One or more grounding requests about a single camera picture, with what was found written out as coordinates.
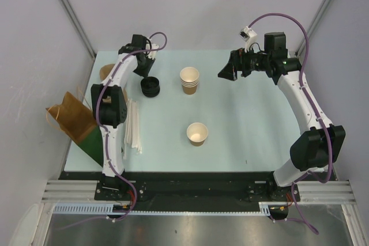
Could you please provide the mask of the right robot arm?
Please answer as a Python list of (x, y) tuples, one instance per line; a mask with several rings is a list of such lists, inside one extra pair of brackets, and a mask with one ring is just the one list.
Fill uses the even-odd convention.
[(273, 172), (274, 181), (266, 186), (267, 196), (280, 200), (287, 193), (286, 187), (304, 174), (332, 167), (341, 150), (345, 130), (343, 126), (335, 126), (321, 110), (302, 72), (300, 60), (288, 57), (285, 33), (266, 33), (265, 48), (259, 51), (253, 49), (257, 34), (251, 28), (242, 29), (240, 36), (245, 47), (230, 52), (218, 77), (236, 81), (239, 75), (247, 77), (254, 71), (264, 71), (287, 98), (300, 130), (300, 137), (290, 147), (289, 160)]

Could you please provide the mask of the brown paper cup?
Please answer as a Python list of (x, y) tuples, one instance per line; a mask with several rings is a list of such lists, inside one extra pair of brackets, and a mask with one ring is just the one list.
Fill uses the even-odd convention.
[(201, 146), (208, 137), (208, 128), (203, 123), (192, 123), (188, 126), (186, 134), (193, 146)]

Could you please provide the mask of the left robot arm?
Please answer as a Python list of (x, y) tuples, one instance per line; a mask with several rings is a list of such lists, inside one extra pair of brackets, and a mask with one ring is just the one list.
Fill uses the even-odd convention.
[(118, 60), (100, 84), (91, 87), (93, 115), (103, 141), (103, 175), (118, 177), (124, 172), (122, 131), (127, 118), (123, 95), (130, 74), (147, 77), (155, 62), (158, 45), (144, 35), (133, 35), (118, 51)]

